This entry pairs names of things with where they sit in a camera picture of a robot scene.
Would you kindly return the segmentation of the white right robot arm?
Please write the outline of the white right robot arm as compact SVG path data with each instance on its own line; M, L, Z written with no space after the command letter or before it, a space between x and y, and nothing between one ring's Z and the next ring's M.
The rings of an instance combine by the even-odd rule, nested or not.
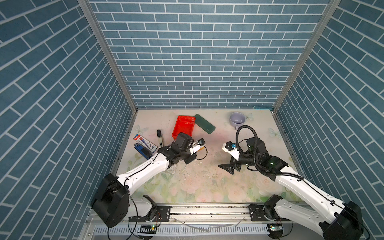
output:
M364 226L362 211L357 204L344 203L305 180L288 163L269 155L265 143L259 138L248 139L247 145L248 149L241 153L235 143L223 144L222 149L231 155L231 160L219 167L233 174L242 166L254 166L257 172L287 188L310 206L304 208L273 195L264 203L263 211L268 220L289 219L325 240L360 239Z

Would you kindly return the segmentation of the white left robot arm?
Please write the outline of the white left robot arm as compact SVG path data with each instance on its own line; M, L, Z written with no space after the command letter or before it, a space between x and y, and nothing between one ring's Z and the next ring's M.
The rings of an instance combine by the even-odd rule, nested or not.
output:
M149 196L134 200L133 193L151 178L184 161L189 164L197 159L197 152L205 147L205 140L194 141L185 133L168 146L158 149L149 160L126 173L106 175L91 201L91 207L108 228L113 228L125 218L152 221L158 204Z

